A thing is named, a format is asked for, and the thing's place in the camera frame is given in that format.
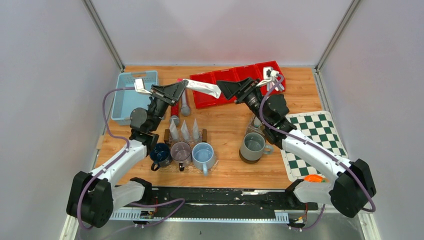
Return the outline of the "purple grey mug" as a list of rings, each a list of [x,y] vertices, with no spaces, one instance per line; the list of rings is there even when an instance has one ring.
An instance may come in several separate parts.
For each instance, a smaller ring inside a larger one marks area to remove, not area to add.
[[[170,149],[171,158],[176,161],[178,169],[183,172],[192,163],[192,148],[184,141],[175,143]]]

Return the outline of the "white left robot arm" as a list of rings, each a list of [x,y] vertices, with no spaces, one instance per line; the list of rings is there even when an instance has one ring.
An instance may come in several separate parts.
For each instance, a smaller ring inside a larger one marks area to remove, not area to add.
[[[138,203],[142,207],[153,201],[152,184],[133,177],[123,185],[118,181],[138,162],[146,158],[158,142],[155,134],[169,106],[175,106],[189,85],[183,79],[169,85],[152,85],[150,90],[136,79],[133,90],[149,95],[147,108],[137,107],[130,114],[131,135],[125,145],[106,163],[91,172],[78,172],[72,181],[66,213],[84,223],[101,228],[118,209]]]

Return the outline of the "clear textured plastic sheet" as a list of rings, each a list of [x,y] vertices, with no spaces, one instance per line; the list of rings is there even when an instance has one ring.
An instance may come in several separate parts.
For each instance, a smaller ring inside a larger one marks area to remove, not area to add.
[[[262,122],[261,122],[261,126],[259,128],[255,128],[253,126],[253,120],[254,120],[255,117],[256,116],[253,114],[251,119],[248,122],[248,125],[246,127],[244,134],[247,135],[249,133],[257,133],[257,134],[261,135],[262,137],[265,137],[265,134],[263,133],[264,126],[263,126]]]

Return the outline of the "grey toothpaste tube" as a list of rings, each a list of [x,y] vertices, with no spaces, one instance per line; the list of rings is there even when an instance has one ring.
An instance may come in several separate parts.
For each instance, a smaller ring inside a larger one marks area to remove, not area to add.
[[[183,121],[183,123],[181,125],[180,131],[181,131],[183,139],[185,141],[189,141],[190,140],[190,133],[189,133],[188,126],[187,126],[187,123],[186,123],[185,120]]]

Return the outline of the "light blue mug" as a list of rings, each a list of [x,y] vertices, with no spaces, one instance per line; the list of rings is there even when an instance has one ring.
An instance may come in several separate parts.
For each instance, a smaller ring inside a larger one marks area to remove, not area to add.
[[[207,142],[200,142],[193,147],[191,155],[194,166],[207,177],[209,170],[217,162],[213,147]]]

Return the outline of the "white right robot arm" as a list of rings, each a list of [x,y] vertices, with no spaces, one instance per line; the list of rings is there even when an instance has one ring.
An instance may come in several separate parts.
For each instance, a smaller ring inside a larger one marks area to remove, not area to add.
[[[332,205],[349,218],[360,211],[377,210],[373,201],[377,190],[369,164],[337,155],[303,134],[287,119],[290,110],[283,94],[262,94],[258,80],[251,77],[238,82],[218,80],[216,84],[227,100],[235,98],[236,104],[246,104],[260,119],[269,143],[300,157],[329,180],[296,180],[285,195],[290,208],[298,209],[304,203]]]

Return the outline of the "white green-cap toothpaste tube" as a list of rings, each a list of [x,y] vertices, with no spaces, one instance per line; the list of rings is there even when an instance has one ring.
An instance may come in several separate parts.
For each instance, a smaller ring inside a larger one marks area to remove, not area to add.
[[[254,126],[255,128],[259,128],[259,127],[262,125],[262,122],[261,122],[261,120],[260,120],[259,118],[255,117],[255,118],[253,119],[252,124],[253,124],[253,126]]]

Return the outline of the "grey green mug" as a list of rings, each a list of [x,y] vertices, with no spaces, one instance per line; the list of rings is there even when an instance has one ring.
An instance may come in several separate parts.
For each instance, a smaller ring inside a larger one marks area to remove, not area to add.
[[[251,132],[244,136],[239,149],[240,159],[247,164],[257,163],[263,155],[270,155],[274,147],[266,143],[263,136]]]

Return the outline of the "dark blue mug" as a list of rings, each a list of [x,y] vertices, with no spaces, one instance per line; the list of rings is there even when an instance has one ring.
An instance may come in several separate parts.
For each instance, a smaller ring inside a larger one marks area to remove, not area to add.
[[[159,168],[168,167],[173,161],[170,147],[165,143],[157,143],[150,152],[149,157],[153,161],[150,169],[154,172]]]

